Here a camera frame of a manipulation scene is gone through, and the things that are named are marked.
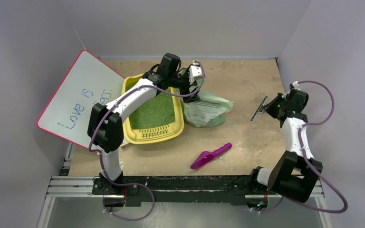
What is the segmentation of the yellow litter box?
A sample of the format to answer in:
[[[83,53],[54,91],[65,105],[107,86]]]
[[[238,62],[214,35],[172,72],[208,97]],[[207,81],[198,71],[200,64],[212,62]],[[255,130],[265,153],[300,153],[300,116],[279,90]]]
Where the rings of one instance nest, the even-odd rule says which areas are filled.
[[[123,128],[125,140],[132,144],[160,143],[179,136],[184,130],[180,98],[161,92],[129,115]]]

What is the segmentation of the magenta plastic litter scoop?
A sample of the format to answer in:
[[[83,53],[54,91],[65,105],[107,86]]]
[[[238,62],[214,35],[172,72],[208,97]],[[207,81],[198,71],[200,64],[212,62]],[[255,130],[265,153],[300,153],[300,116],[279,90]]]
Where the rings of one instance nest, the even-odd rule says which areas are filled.
[[[226,153],[231,147],[232,147],[232,144],[229,142],[212,152],[209,152],[209,151],[201,152],[200,155],[195,159],[195,161],[190,165],[190,169],[192,169],[192,170],[201,169],[203,166],[210,163],[215,158]]]

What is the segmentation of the green cat litter bag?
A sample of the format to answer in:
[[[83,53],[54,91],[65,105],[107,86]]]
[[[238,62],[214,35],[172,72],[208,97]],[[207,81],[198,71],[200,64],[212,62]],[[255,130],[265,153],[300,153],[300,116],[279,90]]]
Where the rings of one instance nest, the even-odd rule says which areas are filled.
[[[199,101],[183,104],[184,118],[197,128],[216,127],[225,122],[223,115],[230,112],[233,105],[233,101],[200,91]]]

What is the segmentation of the black ruler strip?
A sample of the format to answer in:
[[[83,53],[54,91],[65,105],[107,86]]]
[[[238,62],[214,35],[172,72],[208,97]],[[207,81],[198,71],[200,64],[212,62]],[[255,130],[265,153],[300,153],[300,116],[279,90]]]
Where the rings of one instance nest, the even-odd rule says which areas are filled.
[[[257,117],[260,115],[260,114],[263,114],[264,113],[264,106],[266,105],[267,101],[268,101],[268,96],[265,96],[264,99],[262,100],[262,102],[260,103],[260,105],[258,106],[257,110],[255,111],[254,115],[252,116],[251,118],[251,122],[255,122]]]

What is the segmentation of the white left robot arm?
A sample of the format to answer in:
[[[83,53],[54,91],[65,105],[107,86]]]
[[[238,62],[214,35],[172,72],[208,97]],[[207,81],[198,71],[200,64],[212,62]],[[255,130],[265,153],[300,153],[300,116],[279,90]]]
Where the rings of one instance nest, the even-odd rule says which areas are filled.
[[[143,73],[138,82],[112,102],[97,103],[92,107],[87,128],[90,137],[88,150],[99,156],[101,175],[106,178],[104,188],[110,194],[118,194],[124,183],[119,177],[122,169],[115,164],[118,149],[124,140],[123,123],[136,109],[160,93],[179,98],[192,98],[204,83],[202,63],[193,61],[181,73],[181,59],[174,54],[163,55],[159,64]]]

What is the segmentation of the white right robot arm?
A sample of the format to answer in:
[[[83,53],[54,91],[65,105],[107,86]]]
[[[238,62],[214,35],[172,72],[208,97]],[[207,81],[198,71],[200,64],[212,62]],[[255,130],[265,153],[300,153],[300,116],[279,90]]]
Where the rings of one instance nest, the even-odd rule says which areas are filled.
[[[308,94],[292,88],[285,94],[278,93],[271,102],[267,100],[267,97],[263,99],[251,121],[263,113],[279,120],[285,136],[285,151],[272,170],[255,168],[248,180],[248,188],[253,193],[260,193],[267,187],[283,197],[304,203],[318,180],[309,164],[319,172],[323,168],[309,149],[304,127],[308,119],[302,111],[308,102]]]

